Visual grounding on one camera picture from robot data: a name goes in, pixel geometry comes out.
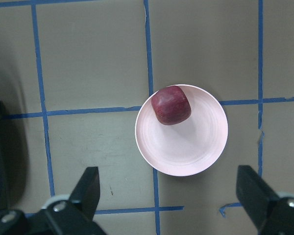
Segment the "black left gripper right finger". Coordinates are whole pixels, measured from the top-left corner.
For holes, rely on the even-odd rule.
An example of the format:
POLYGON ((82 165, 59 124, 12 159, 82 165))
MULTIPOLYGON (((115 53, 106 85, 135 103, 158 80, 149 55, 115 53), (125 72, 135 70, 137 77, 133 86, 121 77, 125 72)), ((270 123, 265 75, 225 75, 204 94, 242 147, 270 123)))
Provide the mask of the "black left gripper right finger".
POLYGON ((260 235, 294 235, 294 194, 275 192, 249 165, 237 170, 236 195, 260 235))

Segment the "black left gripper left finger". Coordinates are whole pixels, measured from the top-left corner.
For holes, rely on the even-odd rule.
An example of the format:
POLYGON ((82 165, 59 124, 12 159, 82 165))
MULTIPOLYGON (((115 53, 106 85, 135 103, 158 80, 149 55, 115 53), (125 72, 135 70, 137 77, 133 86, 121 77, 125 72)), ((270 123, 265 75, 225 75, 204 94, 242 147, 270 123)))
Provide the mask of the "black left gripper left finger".
POLYGON ((100 226, 93 221, 99 198, 98 168, 88 167, 67 199, 55 200, 45 207, 53 234, 99 235, 100 226))

